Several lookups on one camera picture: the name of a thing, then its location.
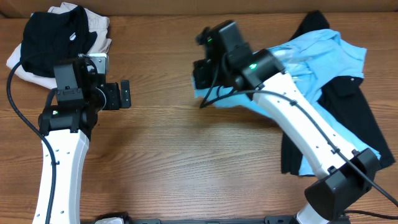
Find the light blue printed t-shirt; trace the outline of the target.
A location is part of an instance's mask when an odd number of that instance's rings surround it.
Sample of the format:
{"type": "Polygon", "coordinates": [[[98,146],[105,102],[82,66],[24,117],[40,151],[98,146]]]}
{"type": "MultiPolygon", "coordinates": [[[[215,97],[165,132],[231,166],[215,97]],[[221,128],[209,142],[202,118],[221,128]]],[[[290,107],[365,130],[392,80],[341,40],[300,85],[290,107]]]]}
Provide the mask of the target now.
{"type": "Polygon", "coordinates": [[[318,103],[321,88],[332,78],[348,75],[363,78],[366,49],[353,46],[341,39],[340,33],[321,29],[302,34],[282,45],[269,49],[291,74],[301,94],[320,116],[359,151],[370,148],[378,159],[381,150],[369,146],[318,103]]]}

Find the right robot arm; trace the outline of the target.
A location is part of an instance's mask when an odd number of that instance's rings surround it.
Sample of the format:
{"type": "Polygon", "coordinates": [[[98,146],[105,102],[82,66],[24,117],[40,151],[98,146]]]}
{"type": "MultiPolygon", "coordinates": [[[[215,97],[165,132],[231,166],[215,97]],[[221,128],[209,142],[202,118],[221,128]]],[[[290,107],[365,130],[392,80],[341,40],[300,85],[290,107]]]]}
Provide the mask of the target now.
{"type": "Polygon", "coordinates": [[[338,223],[346,209],[370,191],[379,161],[340,136],[305,99],[290,73],[268,50],[252,51],[236,23],[224,21],[196,36],[205,58],[194,62],[197,88],[230,86],[268,112],[307,159],[317,180],[295,223],[338,223]]]}

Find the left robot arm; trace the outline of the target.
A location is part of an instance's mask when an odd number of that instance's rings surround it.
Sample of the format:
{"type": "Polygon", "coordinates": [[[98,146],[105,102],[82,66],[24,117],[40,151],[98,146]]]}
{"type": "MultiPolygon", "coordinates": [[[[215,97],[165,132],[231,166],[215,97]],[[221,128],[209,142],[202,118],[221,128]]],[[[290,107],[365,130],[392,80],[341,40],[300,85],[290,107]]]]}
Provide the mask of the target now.
{"type": "Polygon", "coordinates": [[[79,55],[53,67],[51,89],[39,116],[43,166],[34,223],[79,223],[83,165],[91,133],[104,110],[131,107],[128,80],[106,82],[106,53],[79,55]]]}

